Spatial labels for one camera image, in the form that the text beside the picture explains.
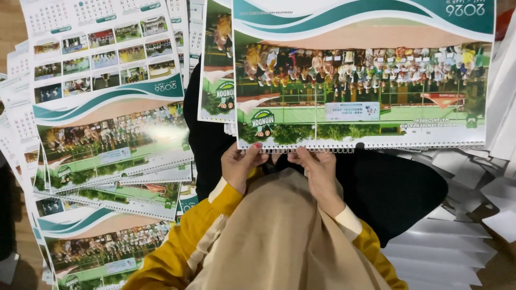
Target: woman's right hand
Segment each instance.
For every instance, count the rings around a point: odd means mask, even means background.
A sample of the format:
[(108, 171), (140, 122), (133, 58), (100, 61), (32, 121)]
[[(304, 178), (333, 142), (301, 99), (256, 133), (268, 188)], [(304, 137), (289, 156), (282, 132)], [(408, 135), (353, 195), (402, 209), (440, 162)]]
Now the woman's right hand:
[(288, 154), (288, 161), (301, 165), (307, 171), (310, 192), (325, 213), (335, 218), (346, 208), (337, 193), (335, 154), (311, 153), (305, 147), (298, 147), (296, 153)]

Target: brown floor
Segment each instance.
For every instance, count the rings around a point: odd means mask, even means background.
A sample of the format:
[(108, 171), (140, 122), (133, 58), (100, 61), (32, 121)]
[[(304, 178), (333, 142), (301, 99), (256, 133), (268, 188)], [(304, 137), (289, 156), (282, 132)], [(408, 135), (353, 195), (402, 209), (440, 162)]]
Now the brown floor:
[[(0, 0), (0, 72), (6, 72), (6, 55), (14, 51), (14, 45), (27, 39), (25, 22), (19, 0)], [(34, 234), (30, 228), (27, 212), (23, 205), (23, 193), (15, 186), (14, 219), (16, 221), (17, 253), (20, 260), (11, 285), (12, 290), (48, 290), (50, 286), (41, 281), (43, 259)], [(473, 218), (486, 216), (485, 209), (476, 211)], [(511, 245), (495, 238), (492, 246), (499, 253), (478, 272), (483, 287), (474, 290), (516, 290), (516, 243)]]

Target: beige hijab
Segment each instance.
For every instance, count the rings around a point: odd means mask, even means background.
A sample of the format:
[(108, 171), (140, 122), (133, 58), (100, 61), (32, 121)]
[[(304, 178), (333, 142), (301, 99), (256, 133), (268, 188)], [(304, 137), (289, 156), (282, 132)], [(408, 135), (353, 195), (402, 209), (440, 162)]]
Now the beige hijab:
[(303, 175), (286, 169), (257, 180), (248, 192), (213, 260), (188, 290), (390, 289), (317, 207)]

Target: woman's left hand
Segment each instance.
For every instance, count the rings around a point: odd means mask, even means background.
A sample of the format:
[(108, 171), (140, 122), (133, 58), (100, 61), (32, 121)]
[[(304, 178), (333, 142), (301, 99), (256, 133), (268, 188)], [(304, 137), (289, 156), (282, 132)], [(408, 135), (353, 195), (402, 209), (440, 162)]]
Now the woman's left hand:
[(246, 180), (249, 171), (267, 162), (269, 154), (260, 154), (261, 143), (253, 144), (246, 154), (241, 153), (236, 142), (222, 155), (222, 177), (240, 194), (246, 193)]

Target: black cloth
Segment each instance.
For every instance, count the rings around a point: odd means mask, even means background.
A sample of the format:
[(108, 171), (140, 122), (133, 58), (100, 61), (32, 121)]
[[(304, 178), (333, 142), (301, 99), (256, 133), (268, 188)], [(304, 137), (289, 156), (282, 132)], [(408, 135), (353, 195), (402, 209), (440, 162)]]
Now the black cloth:
[[(236, 138), (224, 133), (223, 124), (197, 121), (199, 78), (197, 65), (186, 91), (184, 116), (190, 129), (188, 141), (197, 166), (196, 192), (201, 201), (219, 182), (220, 158)], [(382, 247), (438, 207), (448, 192), (448, 184), (440, 175), (412, 160), (360, 149), (336, 157), (336, 177), (344, 188), (344, 201), (375, 231)], [(283, 154), (276, 170), (287, 167), (304, 172)]]

